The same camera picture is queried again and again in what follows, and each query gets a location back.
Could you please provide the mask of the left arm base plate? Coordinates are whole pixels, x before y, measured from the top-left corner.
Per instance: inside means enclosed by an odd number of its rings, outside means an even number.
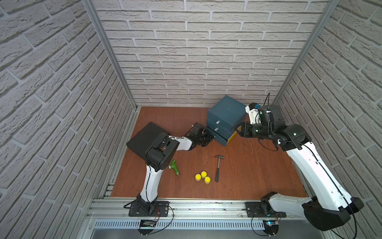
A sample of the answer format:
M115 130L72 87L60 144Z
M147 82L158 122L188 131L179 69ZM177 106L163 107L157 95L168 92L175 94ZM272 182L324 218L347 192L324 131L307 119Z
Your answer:
M157 217L158 211L161 217L168 217L169 213L169 202L168 201L157 201L152 213L146 212L139 203L134 200L131 204L127 205L129 209L129 217Z

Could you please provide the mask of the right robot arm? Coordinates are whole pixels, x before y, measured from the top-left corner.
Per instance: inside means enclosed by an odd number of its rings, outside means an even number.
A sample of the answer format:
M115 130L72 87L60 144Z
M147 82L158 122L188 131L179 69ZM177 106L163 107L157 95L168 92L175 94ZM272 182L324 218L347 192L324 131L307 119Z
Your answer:
M293 160L314 192L305 198L270 192L261 198L260 209L265 215L292 214L328 231L345 225L364 208L362 200L352 197L335 179L304 127L285 124L278 105L251 103L245 111L250 120L239 123L236 132L241 137L272 141L276 150L281 149Z

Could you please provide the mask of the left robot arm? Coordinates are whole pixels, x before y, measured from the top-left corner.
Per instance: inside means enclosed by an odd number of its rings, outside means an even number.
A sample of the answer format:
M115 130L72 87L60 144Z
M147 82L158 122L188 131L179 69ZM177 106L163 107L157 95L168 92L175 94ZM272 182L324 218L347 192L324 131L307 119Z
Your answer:
M130 139L126 146L146 164L144 186L136 199L140 208L149 215L156 209L161 176L171 164L176 151L190 151L198 145L206 147L213 140L214 136L197 122L180 137L171 136L167 130L150 122Z

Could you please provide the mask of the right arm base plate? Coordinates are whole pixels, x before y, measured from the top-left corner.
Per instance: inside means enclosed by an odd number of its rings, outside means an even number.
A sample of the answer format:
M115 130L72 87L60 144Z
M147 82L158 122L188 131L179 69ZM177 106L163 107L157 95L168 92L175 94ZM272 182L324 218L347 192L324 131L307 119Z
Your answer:
M271 217L271 218L286 218L284 212L274 211L268 203L261 201L245 202L245 208L248 218L252 217Z

